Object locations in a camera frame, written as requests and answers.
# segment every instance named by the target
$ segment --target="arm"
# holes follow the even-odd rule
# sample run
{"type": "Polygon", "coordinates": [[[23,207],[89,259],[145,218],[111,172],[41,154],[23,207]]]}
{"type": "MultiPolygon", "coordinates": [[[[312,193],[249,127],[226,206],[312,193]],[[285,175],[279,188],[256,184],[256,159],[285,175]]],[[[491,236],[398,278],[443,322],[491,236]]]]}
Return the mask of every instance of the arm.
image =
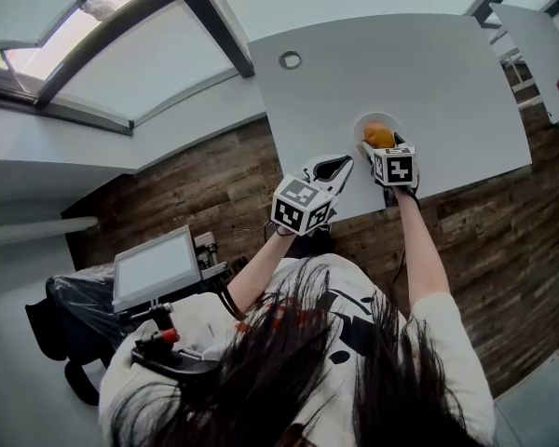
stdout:
{"type": "Polygon", "coordinates": [[[395,194],[402,214],[408,296],[410,306],[414,306],[418,300],[427,295],[438,292],[449,293],[449,282],[439,253],[415,201],[403,190],[396,189],[395,194]]]}
{"type": "Polygon", "coordinates": [[[263,294],[295,238],[295,234],[287,236],[273,234],[273,237],[230,282],[227,289],[242,313],[246,313],[254,301],[263,294]]]}

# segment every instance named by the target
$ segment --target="black wire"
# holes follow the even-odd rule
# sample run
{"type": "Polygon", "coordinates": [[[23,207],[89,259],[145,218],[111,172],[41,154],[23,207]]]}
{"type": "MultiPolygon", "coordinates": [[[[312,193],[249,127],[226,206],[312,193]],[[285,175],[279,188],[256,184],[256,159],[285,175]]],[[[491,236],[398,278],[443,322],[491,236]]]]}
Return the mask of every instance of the black wire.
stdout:
{"type": "Polygon", "coordinates": [[[405,259],[406,259],[406,249],[403,249],[402,259],[400,260],[400,267],[398,268],[398,272],[395,274],[395,277],[393,277],[393,280],[391,281],[391,285],[395,285],[395,282],[398,280],[398,277],[400,276],[400,273],[402,272],[403,261],[405,259]]]}
{"type": "Polygon", "coordinates": [[[223,281],[215,283],[214,287],[214,292],[217,293],[217,296],[219,296],[220,300],[222,301],[222,305],[224,305],[224,308],[230,313],[230,315],[232,315],[232,317],[234,317],[234,319],[237,319],[238,321],[242,321],[243,319],[245,319],[246,316],[234,303],[232,295],[227,290],[227,286],[223,283],[223,281]]]}
{"type": "Polygon", "coordinates": [[[294,232],[291,232],[290,230],[288,230],[286,228],[286,230],[288,230],[287,234],[282,234],[280,232],[280,228],[285,228],[282,227],[281,225],[279,225],[278,223],[273,222],[272,220],[270,220],[269,222],[267,222],[265,225],[263,225],[263,240],[265,241],[265,243],[267,243],[267,228],[271,225],[274,224],[276,226],[276,233],[280,236],[280,237],[289,237],[290,235],[294,235],[294,232]]]}

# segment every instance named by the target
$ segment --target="white t-shirt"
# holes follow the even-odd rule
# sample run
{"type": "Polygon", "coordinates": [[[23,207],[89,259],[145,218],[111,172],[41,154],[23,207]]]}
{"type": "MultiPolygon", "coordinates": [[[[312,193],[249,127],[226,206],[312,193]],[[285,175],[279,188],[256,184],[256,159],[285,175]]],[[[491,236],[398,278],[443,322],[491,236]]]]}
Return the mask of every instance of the white t-shirt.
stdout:
{"type": "MultiPolygon", "coordinates": [[[[276,290],[286,277],[293,277],[304,262],[305,260],[282,260],[267,291],[276,290]]],[[[328,375],[294,422],[305,423],[327,399],[334,397],[322,410],[308,439],[319,447],[352,446],[355,445],[352,404],[356,365],[360,360],[359,352],[363,350],[360,344],[365,328],[368,329],[368,324],[373,323],[371,301],[378,288],[358,266],[342,257],[328,254],[314,258],[309,262],[307,271],[319,264],[329,265],[328,303],[331,305],[331,312],[340,315],[333,325],[337,333],[325,360],[328,375]],[[349,326],[344,331],[345,323],[349,326]]],[[[225,310],[217,295],[212,293],[176,302],[171,317],[180,334],[180,341],[175,348],[191,348],[202,352],[204,359],[218,360],[229,340],[236,336],[238,322],[225,310]]],[[[462,326],[454,299],[449,293],[426,296],[412,307],[412,317],[426,321],[430,327],[435,351],[443,361],[447,387],[457,397],[467,430],[478,441],[491,443],[495,432],[493,398],[480,361],[462,326]]],[[[401,314],[400,322],[403,327],[405,319],[401,314]]],[[[172,386],[175,385],[170,378],[151,372],[139,364],[130,363],[130,351],[134,348],[135,341],[156,329],[153,321],[144,323],[127,337],[112,358],[102,379],[100,393],[100,419],[106,433],[110,409],[122,397],[149,383],[170,385],[147,394],[148,398],[155,399],[165,395],[166,390],[173,389],[172,386]]],[[[455,412],[457,407],[454,402],[450,402],[450,408],[455,412]]],[[[144,428],[149,428],[147,413],[140,422],[144,422],[144,428]]]]}

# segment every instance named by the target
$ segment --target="desk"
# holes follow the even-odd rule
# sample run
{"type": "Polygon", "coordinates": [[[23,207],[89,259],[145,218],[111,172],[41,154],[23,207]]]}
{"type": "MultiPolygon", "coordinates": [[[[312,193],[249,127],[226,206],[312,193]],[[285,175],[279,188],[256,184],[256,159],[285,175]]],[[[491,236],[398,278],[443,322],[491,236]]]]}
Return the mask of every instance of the desk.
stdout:
{"type": "MultiPolygon", "coordinates": [[[[351,154],[356,122],[381,112],[417,147],[419,196],[433,196],[531,163],[510,85],[472,17],[384,15],[330,21],[250,43],[257,84],[284,174],[311,157],[351,154]],[[284,69],[279,57],[302,58],[284,69]]],[[[357,164],[338,218],[385,208],[357,164]]]]}

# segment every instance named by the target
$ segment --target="wood plank floor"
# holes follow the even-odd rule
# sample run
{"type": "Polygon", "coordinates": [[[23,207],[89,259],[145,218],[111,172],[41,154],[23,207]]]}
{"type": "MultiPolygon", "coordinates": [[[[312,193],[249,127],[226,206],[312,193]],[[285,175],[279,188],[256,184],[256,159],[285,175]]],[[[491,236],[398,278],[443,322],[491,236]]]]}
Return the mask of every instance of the wood plank floor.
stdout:
{"type": "MultiPolygon", "coordinates": [[[[559,348],[559,126],[542,105],[523,118],[531,167],[422,201],[494,395],[559,348]]],[[[68,236],[75,266],[110,262],[186,224],[193,235],[211,230],[222,260],[250,258],[263,245],[280,180],[266,119],[201,143],[67,210],[64,217],[100,219],[99,228],[68,236]]],[[[337,223],[333,235],[337,252],[378,286],[392,279],[402,254],[397,208],[337,223]]],[[[405,287],[402,273],[396,291],[404,312],[405,287]]]]}

